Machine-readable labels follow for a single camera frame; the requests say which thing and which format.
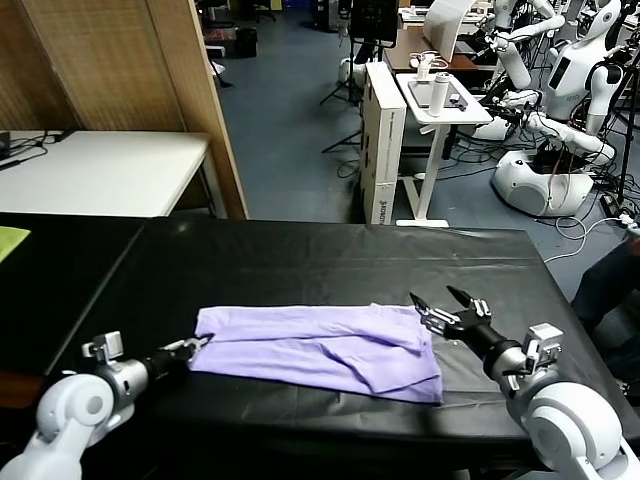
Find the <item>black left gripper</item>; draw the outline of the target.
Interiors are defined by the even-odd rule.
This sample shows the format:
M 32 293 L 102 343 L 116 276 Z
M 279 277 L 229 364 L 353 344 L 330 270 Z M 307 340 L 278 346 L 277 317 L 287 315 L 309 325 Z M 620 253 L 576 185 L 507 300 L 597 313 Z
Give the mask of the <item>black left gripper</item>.
M 153 373 L 170 373 L 183 370 L 191 358 L 194 358 L 211 340 L 214 334 L 181 339 L 160 347 L 149 357 L 150 369 Z

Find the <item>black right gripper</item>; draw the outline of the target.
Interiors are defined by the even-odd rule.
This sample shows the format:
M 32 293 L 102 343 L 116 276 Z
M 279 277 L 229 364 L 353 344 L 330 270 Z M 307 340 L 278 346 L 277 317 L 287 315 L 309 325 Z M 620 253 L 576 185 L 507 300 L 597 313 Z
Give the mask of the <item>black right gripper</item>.
M 410 292 L 409 297 L 420 316 L 421 324 L 431 333 L 448 340 L 462 341 L 474 353 L 489 353 L 503 340 L 503 336 L 491 326 L 488 303 L 451 285 L 447 286 L 447 290 L 458 303 L 470 310 L 458 311 L 453 315 L 430 307 L 425 300 Z

